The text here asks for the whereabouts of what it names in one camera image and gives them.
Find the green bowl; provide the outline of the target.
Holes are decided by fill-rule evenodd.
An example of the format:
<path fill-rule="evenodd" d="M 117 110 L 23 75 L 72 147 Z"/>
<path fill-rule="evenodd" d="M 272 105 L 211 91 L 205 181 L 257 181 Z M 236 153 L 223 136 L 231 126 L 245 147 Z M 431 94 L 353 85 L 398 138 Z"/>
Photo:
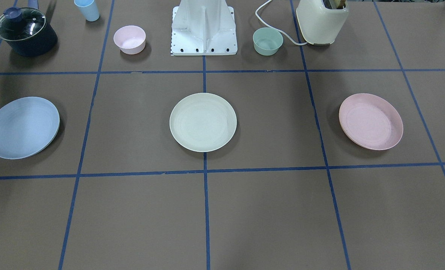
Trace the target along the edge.
<path fill-rule="evenodd" d="M 257 29 L 252 36 L 254 50 L 262 56 L 272 56 L 281 48 L 284 38 L 274 28 Z"/>

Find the light blue cup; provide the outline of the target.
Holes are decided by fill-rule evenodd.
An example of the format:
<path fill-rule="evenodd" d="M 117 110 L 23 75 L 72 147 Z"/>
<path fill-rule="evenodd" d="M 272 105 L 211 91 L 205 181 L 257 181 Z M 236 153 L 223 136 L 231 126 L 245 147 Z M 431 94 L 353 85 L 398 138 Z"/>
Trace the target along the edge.
<path fill-rule="evenodd" d="M 74 0 L 74 4 L 86 21 L 94 22 L 99 19 L 100 13 L 95 0 Z"/>

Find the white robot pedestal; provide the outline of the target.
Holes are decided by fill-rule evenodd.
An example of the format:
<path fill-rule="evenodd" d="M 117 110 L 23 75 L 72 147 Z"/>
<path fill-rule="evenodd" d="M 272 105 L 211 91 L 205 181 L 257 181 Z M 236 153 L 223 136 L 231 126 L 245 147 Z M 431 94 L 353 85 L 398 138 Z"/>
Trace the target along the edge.
<path fill-rule="evenodd" d="M 235 12 L 225 0 L 182 0 L 171 15 L 171 55 L 237 54 Z"/>

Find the dark blue pot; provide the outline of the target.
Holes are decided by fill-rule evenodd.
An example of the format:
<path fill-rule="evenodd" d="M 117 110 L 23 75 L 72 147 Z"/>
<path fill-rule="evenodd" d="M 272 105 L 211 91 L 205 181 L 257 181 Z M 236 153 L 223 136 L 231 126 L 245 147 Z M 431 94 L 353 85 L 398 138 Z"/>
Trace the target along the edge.
<path fill-rule="evenodd" d="M 39 2 L 37 0 L 29 0 L 27 7 L 39 9 Z M 44 29 L 35 36 L 27 40 L 6 41 L 17 54 L 25 57 L 35 57 L 47 53 L 56 45 L 58 41 L 57 35 L 47 15 L 45 16 L 47 18 L 47 24 Z"/>

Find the cream toaster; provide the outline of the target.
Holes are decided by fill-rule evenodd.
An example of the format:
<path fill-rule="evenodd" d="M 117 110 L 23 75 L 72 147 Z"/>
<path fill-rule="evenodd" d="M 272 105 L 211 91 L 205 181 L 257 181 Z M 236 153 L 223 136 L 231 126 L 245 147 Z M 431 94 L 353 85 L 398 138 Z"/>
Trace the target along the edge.
<path fill-rule="evenodd" d="M 348 16 L 346 0 L 300 0 L 296 8 L 303 39 L 316 46 L 334 43 Z"/>

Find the pink bowl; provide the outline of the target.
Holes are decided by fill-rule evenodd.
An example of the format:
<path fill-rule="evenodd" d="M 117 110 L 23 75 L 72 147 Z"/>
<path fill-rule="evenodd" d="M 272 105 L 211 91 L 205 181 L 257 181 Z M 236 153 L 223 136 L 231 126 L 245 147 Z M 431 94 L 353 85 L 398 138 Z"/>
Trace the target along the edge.
<path fill-rule="evenodd" d="M 146 32 L 136 25 L 123 26 L 114 33 L 113 41 L 123 53 L 138 54 L 146 46 Z"/>

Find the light blue plate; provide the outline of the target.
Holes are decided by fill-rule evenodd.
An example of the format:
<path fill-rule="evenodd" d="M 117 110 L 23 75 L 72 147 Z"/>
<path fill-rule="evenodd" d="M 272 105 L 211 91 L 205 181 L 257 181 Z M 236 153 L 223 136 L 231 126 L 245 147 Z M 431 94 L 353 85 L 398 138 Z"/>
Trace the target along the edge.
<path fill-rule="evenodd" d="M 44 150 L 60 127 L 56 106 L 42 97 L 23 97 L 0 109 L 0 158 L 23 159 Z"/>

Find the cream white plate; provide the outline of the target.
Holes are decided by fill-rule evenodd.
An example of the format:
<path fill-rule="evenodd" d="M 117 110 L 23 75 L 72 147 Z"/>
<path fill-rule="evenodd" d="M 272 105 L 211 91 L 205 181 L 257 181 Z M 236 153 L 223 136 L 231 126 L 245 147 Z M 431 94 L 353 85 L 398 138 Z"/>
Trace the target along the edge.
<path fill-rule="evenodd" d="M 211 93 L 195 93 L 180 100 L 169 118 L 173 138 L 194 152 L 212 152 L 225 146 L 236 133 L 236 111 Z"/>

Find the pink plate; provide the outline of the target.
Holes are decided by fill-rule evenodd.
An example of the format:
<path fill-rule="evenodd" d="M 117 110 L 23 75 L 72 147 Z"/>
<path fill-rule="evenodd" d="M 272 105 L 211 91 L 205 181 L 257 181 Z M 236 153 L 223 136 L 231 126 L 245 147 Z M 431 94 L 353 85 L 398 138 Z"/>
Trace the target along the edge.
<path fill-rule="evenodd" d="M 338 118 L 346 136 L 366 149 L 390 149 L 404 134 L 404 124 L 396 108 L 375 94 L 347 97 L 341 103 Z"/>

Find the glass pot lid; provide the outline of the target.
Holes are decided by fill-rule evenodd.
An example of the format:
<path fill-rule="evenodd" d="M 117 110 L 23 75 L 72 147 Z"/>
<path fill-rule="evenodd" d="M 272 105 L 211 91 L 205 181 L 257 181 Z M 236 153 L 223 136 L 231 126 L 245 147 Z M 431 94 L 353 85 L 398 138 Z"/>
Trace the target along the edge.
<path fill-rule="evenodd" d="M 0 17 L 0 38 L 25 41 L 41 32 L 46 24 L 45 14 L 37 8 L 8 7 Z"/>

